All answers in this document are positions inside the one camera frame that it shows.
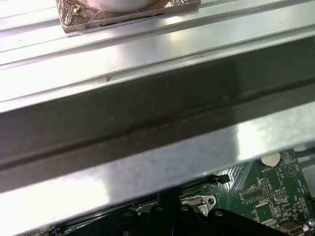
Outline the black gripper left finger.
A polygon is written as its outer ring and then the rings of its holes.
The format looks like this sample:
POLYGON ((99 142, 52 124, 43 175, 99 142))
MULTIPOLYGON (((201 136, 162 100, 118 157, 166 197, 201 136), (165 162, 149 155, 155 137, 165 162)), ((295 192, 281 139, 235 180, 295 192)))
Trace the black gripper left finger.
POLYGON ((127 209, 107 220, 107 236, 169 236, 170 195, 158 194, 157 205, 149 212, 137 213, 127 209))

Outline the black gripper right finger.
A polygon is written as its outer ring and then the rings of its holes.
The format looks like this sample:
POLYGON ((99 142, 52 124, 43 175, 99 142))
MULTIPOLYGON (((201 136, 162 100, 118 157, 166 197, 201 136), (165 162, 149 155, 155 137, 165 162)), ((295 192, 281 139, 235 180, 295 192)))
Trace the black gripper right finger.
POLYGON ((284 236, 273 228, 224 209, 214 209, 207 216, 181 203, 179 195, 170 195, 173 236, 284 236))

